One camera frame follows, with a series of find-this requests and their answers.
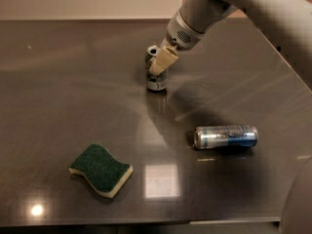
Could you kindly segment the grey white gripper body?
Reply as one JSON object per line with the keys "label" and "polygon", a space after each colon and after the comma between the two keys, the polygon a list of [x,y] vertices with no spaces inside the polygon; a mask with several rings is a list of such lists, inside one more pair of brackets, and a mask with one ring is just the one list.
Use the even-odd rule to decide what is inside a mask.
{"label": "grey white gripper body", "polygon": [[190,50],[203,38],[205,27],[201,14],[179,9],[168,23],[161,46]]}

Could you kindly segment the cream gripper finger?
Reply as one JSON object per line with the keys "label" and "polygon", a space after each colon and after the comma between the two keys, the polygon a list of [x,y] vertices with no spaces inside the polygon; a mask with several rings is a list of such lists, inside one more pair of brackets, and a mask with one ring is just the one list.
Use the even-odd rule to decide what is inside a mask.
{"label": "cream gripper finger", "polygon": [[153,75],[160,75],[178,60],[178,53],[175,48],[164,46],[152,61],[149,71]]}

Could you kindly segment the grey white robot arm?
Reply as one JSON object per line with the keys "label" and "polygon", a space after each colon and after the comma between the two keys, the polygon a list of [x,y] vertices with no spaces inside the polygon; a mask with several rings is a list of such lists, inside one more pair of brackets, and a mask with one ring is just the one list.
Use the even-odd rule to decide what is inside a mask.
{"label": "grey white robot arm", "polygon": [[149,71],[158,75],[216,22],[241,10],[304,84],[312,87],[312,4],[306,0],[185,0]]}

